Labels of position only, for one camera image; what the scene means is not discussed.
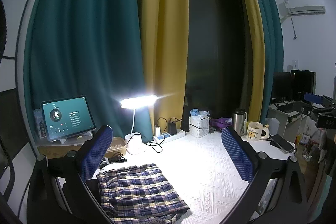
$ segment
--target monitor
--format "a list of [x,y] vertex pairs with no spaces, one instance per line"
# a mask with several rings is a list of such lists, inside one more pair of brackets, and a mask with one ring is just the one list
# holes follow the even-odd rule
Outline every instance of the monitor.
[[290,72],[275,72],[273,76],[272,100],[292,100],[292,84]]
[[41,103],[49,142],[72,137],[95,129],[86,97],[44,101]]
[[303,97],[307,92],[315,94],[316,73],[309,70],[292,69],[291,78],[293,99],[311,104],[311,102],[306,101]]

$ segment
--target desk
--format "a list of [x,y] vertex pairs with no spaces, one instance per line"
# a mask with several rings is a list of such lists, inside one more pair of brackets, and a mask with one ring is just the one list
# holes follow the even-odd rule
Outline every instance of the desk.
[[265,152],[270,158],[276,159],[276,160],[287,160],[289,156],[294,155],[294,152],[292,153],[284,153],[280,148],[277,148],[273,145],[270,145],[269,141],[265,140],[259,140],[259,141],[252,141],[245,136],[241,137],[242,140],[248,142],[253,149],[258,152]]
[[307,116],[297,111],[290,113],[282,112],[274,104],[268,107],[268,118],[276,118],[280,122],[278,134],[286,141],[295,142],[295,138],[300,132],[303,132],[307,122]]

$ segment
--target clothing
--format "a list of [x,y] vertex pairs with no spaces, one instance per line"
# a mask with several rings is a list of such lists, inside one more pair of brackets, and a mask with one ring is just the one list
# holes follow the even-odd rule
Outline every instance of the clothing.
[[211,119],[211,126],[219,128],[220,130],[231,125],[232,125],[232,118]]
[[321,139],[319,144],[319,150],[321,150],[320,158],[318,163],[320,163],[322,160],[324,160],[327,156],[327,132],[325,130],[321,130]]
[[98,173],[101,206],[116,224],[175,223],[189,209],[155,165]]

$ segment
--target dark window glass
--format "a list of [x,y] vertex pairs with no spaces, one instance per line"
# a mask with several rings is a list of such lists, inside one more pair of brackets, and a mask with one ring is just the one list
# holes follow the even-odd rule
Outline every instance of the dark window glass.
[[231,117],[240,103],[244,62],[242,0],[189,0],[184,122],[193,108]]

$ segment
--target air conditioner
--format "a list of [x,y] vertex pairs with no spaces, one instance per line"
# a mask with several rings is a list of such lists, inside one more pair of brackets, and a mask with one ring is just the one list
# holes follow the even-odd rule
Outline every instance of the air conditioner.
[[324,6],[302,6],[290,8],[288,0],[285,0],[285,6],[290,15],[303,15],[303,14],[325,14],[326,9]]

